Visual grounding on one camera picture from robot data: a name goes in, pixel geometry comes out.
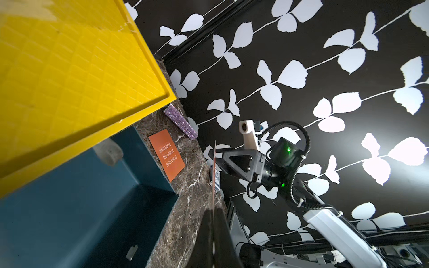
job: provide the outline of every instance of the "cable tie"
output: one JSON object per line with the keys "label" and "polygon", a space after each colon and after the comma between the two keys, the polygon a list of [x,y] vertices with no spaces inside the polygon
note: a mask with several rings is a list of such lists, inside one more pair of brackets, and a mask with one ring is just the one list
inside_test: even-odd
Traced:
{"label": "cable tie", "polygon": [[302,203],[304,202],[304,200],[302,198],[299,199],[299,204],[297,205],[297,207],[301,207]]}

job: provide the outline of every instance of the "wall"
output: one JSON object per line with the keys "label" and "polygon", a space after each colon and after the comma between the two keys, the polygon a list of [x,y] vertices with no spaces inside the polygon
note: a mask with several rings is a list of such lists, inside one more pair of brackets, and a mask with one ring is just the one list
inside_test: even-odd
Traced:
{"label": "wall", "polygon": [[[167,69],[205,152],[242,145],[241,120],[296,121],[298,178],[368,233],[429,221],[429,1],[255,0]],[[279,137],[304,147],[289,128]],[[222,177],[257,244],[317,234],[277,189]]]}
{"label": "wall", "polygon": [[233,0],[124,0],[150,50],[162,58]]}

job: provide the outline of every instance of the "marble countertop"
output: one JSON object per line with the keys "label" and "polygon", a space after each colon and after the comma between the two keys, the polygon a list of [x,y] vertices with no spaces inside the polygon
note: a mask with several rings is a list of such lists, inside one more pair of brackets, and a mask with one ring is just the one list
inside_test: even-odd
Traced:
{"label": "marble countertop", "polygon": [[[158,64],[172,87],[165,66],[161,61]],[[172,104],[185,115],[178,99]],[[150,135],[168,129],[186,165],[171,182],[179,197],[147,267],[185,267],[192,253],[202,214],[212,206],[211,186],[208,183],[210,168],[206,164],[198,141],[191,141],[161,110],[148,115],[134,126],[165,177],[165,172],[149,141]],[[215,198],[216,206],[225,211],[225,203],[219,192]]]}

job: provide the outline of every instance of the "orange card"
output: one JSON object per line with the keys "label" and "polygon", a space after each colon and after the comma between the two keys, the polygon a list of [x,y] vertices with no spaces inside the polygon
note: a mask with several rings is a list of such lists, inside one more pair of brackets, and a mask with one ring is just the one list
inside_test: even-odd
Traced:
{"label": "orange card", "polygon": [[180,154],[177,151],[177,147],[174,144],[170,133],[168,133],[167,129],[164,129],[150,136],[149,140],[151,141],[151,144],[154,147],[159,160],[161,161],[168,180],[171,182],[185,167],[185,163],[180,157]]}

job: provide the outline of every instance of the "black molding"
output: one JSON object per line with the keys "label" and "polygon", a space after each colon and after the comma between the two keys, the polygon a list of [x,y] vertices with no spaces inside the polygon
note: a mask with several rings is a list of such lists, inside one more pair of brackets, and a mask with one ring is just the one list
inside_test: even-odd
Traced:
{"label": "black molding", "polygon": [[198,31],[194,32],[188,37],[183,43],[172,49],[164,57],[164,64],[167,65],[170,62],[180,58],[194,46],[202,42],[204,39],[209,37],[218,27],[224,22],[232,18],[235,14],[242,11],[244,8],[249,7],[251,4],[256,2],[255,0],[238,0],[226,9],[220,12],[216,17],[212,18]]}

